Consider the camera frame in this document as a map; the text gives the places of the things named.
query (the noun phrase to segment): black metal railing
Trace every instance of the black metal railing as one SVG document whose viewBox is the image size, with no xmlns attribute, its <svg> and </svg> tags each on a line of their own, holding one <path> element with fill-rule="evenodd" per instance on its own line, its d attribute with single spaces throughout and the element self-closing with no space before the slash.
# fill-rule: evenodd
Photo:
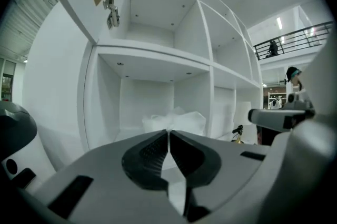
<svg viewBox="0 0 337 224">
<path fill-rule="evenodd" d="M 324 45 L 332 28 L 332 21 L 310 26 L 254 45 L 258 60 L 289 52 Z"/>
</svg>

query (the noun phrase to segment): black cap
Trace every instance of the black cap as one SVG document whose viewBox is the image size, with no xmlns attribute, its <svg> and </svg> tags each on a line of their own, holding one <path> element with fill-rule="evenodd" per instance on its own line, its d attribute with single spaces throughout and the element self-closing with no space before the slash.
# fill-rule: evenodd
<svg viewBox="0 0 337 224">
<path fill-rule="evenodd" d="M 297 71 L 297 70 L 298 70 L 298 69 L 297 69 L 296 67 L 289 67 L 289 68 L 288 68 L 288 70 L 286 71 L 286 77 L 288 78 L 288 81 L 287 81 L 287 82 L 290 81 L 291 75 L 292 75 L 295 71 Z"/>
</svg>

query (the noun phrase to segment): plastic bag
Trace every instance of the plastic bag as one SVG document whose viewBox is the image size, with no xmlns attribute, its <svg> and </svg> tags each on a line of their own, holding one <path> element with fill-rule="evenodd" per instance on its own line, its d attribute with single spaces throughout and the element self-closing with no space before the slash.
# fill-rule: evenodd
<svg viewBox="0 0 337 224">
<path fill-rule="evenodd" d="M 199 112 L 185 113 L 181 107 L 176 107 L 166 116 L 152 115 L 143 118 L 145 133 L 166 129 L 182 130 L 197 135 L 205 135 L 206 118 Z"/>
</svg>

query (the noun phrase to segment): fluorescent light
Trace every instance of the fluorescent light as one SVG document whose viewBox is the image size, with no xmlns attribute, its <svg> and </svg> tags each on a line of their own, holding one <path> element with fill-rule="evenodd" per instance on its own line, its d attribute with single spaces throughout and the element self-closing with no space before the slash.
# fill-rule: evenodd
<svg viewBox="0 0 337 224">
<path fill-rule="evenodd" d="M 279 25 L 279 28 L 282 29 L 281 19 L 278 17 L 276 20 L 277 20 L 277 23 Z"/>
</svg>

